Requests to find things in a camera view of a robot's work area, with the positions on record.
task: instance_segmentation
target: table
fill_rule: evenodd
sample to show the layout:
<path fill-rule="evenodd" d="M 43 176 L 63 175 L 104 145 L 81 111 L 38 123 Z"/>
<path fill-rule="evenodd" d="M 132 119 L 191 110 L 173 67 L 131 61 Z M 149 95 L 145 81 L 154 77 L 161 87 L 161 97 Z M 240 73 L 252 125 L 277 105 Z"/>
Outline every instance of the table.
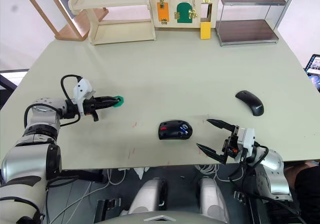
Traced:
<path fill-rule="evenodd" d="M 89 79 L 96 97 L 120 95 L 124 104 L 98 110 L 98 122 L 86 116 L 60 129 L 63 169 L 217 163 L 196 143 L 220 151 L 230 132 L 207 118 L 255 128 L 256 140 L 284 161 L 318 159 L 320 95 L 281 36 L 277 44 L 224 47 L 214 30 L 211 36 L 200 40 L 197 29 L 166 29 L 157 30 L 156 41 L 92 46 L 54 40 L 0 112 L 1 161 L 24 132 L 25 108 L 41 97 L 63 97 L 66 74 Z M 65 82 L 71 95 L 75 84 Z M 241 90 L 262 100 L 262 116 L 235 98 Z M 159 124 L 172 119 L 189 122 L 192 137 L 159 140 Z"/>

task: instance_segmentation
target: floor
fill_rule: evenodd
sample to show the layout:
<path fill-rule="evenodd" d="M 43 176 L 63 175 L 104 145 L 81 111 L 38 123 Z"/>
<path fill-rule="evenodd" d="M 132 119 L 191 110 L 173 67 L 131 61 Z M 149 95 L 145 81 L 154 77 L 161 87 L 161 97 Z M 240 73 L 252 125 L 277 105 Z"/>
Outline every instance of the floor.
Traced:
<path fill-rule="evenodd" d="M 221 165 L 219 170 L 220 179 L 227 179 L 236 164 Z M 117 182 L 122 178 L 122 171 L 112 175 L 112 181 Z M 126 178 L 118 186 L 109 186 L 86 197 L 79 205 L 69 224 L 91 224 L 93 223 L 97 201 L 101 199 L 121 198 L 122 208 L 128 210 L 135 195 L 142 185 L 153 178 L 167 180 L 168 200 L 167 210 L 186 211 L 199 213 L 198 199 L 196 196 L 197 183 L 201 174 L 193 165 L 152 167 L 143 174 L 142 180 L 133 169 L 127 172 Z M 90 182 L 77 180 L 71 184 L 51 188 L 48 193 L 48 210 L 50 221 L 67 205 L 81 198 L 88 188 Z M 228 182 L 217 180 L 225 202 L 228 206 L 231 224 L 247 224 L 249 216 L 246 207 L 233 198 L 233 188 Z M 92 183 L 90 190 L 103 187 L 104 184 Z M 70 218 L 76 205 L 70 207 L 64 214 L 56 219 L 54 224 L 65 224 Z"/>
<path fill-rule="evenodd" d="M 6 104 L 7 100 L 11 96 L 11 91 L 6 89 L 0 89 L 0 110 Z"/>

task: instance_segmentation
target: black and red computer mouse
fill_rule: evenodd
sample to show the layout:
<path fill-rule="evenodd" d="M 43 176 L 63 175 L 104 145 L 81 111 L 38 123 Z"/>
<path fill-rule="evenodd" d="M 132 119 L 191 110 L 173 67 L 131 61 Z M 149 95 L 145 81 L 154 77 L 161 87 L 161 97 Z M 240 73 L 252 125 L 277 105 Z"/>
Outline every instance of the black and red computer mouse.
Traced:
<path fill-rule="evenodd" d="M 184 120 L 164 121 L 159 125 L 160 140 L 186 140 L 192 135 L 191 125 Z"/>

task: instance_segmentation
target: black computer mouse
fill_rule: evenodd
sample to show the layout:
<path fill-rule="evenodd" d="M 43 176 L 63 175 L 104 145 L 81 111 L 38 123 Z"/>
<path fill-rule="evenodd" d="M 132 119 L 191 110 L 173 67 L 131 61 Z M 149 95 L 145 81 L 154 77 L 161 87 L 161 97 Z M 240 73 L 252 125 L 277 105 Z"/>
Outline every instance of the black computer mouse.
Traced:
<path fill-rule="evenodd" d="M 159 125 L 159 139 L 186 140 L 192 135 L 192 127 L 184 120 L 164 121 Z"/>
<path fill-rule="evenodd" d="M 254 94 L 252 94 L 250 91 L 242 90 L 239 91 L 236 95 L 236 98 L 243 101 L 245 104 L 247 104 L 254 116 L 261 116 L 264 111 L 264 105 L 262 104 L 262 101 L 256 97 Z"/>

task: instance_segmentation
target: metal rack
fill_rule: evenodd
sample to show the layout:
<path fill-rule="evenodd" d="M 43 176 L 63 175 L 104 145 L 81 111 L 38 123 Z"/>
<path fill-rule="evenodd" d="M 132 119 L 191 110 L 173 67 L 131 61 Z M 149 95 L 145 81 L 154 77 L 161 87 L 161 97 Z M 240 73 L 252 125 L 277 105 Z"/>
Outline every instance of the metal rack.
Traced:
<path fill-rule="evenodd" d="M 221 0 L 222 11 L 220 20 L 216 23 L 216 33 L 220 46 L 252 43 L 277 43 L 279 38 L 274 30 L 280 21 L 288 0 Z M 264 19 L 222 20 L 225 6 L 269 6 Z M 267 23 L 266 18 L 271 6 L 283 6 L 274 28 Z"/>

